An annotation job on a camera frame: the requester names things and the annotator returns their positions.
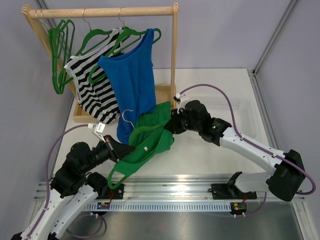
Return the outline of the bunch of green hangers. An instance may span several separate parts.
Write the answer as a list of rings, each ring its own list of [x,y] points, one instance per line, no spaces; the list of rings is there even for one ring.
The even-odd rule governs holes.
[[[72,20],[62,19],[57,27],[48,29],[46,21],[41,22],[47,30],[48,42],[51,50],[52,85],[58,95],[64,93],[65,86],[71,81],[64,66],[72,55],[75,36],[75,24]]]

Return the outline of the wooden clothes rack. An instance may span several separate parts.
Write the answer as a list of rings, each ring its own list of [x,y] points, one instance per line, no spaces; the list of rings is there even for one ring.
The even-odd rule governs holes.
[[[48,32],[43,27],[41,19],[172,16],[170,84],[156,84],[155,92],[158,103],[170,101],[171,107],[176,107],[174,95],[176,94],[175,75],[179,16],[179,4],[177,2],[174,2],[171,6],[45,10],[34,9],[31,5],[27,4],[21,7],[21,11],[50,57],[54,54],[50,47]]]

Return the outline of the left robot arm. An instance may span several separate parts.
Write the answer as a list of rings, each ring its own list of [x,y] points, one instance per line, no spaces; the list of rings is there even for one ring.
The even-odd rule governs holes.
[[[12,239],[60,239],[88,203],[113,196],[110,181],[91,170],[108,160],[118,163],[135,149],[111,135],[105,135],[93,148],[85,142],[75,143],[49,184],[42,209],[27,229],[13,235]]]

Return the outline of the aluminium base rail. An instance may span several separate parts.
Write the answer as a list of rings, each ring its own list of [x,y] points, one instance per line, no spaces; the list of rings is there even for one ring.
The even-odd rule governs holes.
[[[225,184],[228,174],[218,175],[172,175],[132,176],[118,187],[106,192],[112,201],[151,202],[204,202],[212,201],[212,184]]]

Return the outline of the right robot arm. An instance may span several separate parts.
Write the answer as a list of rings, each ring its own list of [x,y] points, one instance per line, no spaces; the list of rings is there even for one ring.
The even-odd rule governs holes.
[[[245,135],[239,136],[233,125],[212,117],[199,100],[173,109],[164,128],[174,135],[197,132],[204,141],[234,151],[264,169],[260,173],[236,172],[226,189],[232,198],[248,192],[270,191],[278,199],[290,202],[305,179],[302,157],[297,151],[284,152]]]

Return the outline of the white plastic basket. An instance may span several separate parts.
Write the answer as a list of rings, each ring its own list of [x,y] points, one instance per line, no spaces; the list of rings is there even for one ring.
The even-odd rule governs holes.
[[[230,106],[225,98],[198,96],[197,99],[205,105],[212,117],[223,119],[230,124],[233,123]],[[243,97],[232,97],[229,101],[238,131],[252,139],[260,140],[260,126],[252,102]]]

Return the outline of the blue tank top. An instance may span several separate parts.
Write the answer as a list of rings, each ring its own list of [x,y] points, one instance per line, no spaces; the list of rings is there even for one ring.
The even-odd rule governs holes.
[[[98,60],[97,65],[104,70],[114,91],[120,115],[125,109],[151,113],[157,105],[152,62],[154,33],[149,28],[131,51],[117,57],[102,55]],[[129,143],[130,135],[116,130],[116,136],[121,143]]]

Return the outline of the green tank top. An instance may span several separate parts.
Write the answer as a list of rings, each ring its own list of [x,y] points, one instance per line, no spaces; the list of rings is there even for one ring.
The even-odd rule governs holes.
[[[116,163],[108,175],[108,187],[116,189],[128,177],[136,173],[154,155],[171,149],[175,139],[165,129],[171,119],[171,103],[157,104],[153,112],[142,114],[135,123],[128,144],[135,150]]]

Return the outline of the striped black white tank top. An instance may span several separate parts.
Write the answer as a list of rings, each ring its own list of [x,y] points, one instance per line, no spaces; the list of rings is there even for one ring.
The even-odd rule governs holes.
[[[98,66],[98,61],[114,47],[122,32],[118,27],[112,29],[101,46],[85,55],[72,55],[64,66],[65,71],[73,78],[79,106],[104,124],[114,121],[120,110],[111,83],[105,71]]]

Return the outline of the green hanger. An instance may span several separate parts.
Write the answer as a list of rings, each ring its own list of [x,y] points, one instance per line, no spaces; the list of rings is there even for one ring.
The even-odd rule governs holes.
[[[135,111],[133,109],[125,109],[121,112],[117,131],[122,135],[130,135],[138,128],[146,126],[147,111]]]
[[[120,21],[122,21],[120,19],[120,13],[123,7],[120,8],[120,10],[118,11],[118,18]],[[118,36],[118,38],[116,39],[116,42],[114,44],[114,46],[112,47],[111,50],[109,50],[104,57],[109,57],[110,55],[117,55],[118,53],[122,52],[124,49],[130,47],[131,45],[133,45],[134,43],[136,43],[138,40],[140,40],[142,38],[143,35],[146,35],[148,33],[148,29],[145,31],[136,31],[134,29],[131,29],[129,27],[125,26],[125,22],[122,21],[123,23],[123,32]],[[125,45],[124,47],[120,48],[119,50],[118,47],[121,46],[121,43],[125,42],[128,38],[130,38],[131,36],[138,36],[138,38],[134,41],[132,41],[131,43],[129,43],[128,45]],[[95,66],[90,72],[89,72],[89,76],[88,76],[88,81],[91,84],[95,84],[97,82],[99,82],[100,80],[102,80],[103,76],[100,77],[96,77],[95,79],[93,79],[93,74],[95,72],[95,70],[98,68],[98,65]]]
[[[84,37],[83,41],[82,41],[82,45],[80,47],[80,49],[76,52],[76,56],[84,56],[85,54],[89,53],[90,51],[96,49],[97,47],[100,47],[102,45],[102,43],[106,42],[107,39],[110,37],[110,34],[112,33],[111,30],[109,31],[105,31],[105,30],[102,30],[102,29],[99,29],[99,28],[96,28],[96,29],[92,29],[91,28],[91,25],[88,21],[85,20],[84,18],[84,13],[85,13],[85,8],[83,9],[82,11],[82,19],[89,25],[89,33]],[[91,46],[90,48],[88,48],[87,50],[85,50],[87,44],[89,43],[89,41],[95,37],[95,36],[105,36],[105,38],[103,38],[100,42],[96,43],[95,45]],[[73,80],[72,77],[70,77],[68,80],[67,80],[67,72],[65,69],[63,69],[60,74],[59,74],[59,77],[58,77],[58,81],[59,82],[62,82],[62,85],[65,86],[66,84],[68,84],[69,82],[71,82]]]

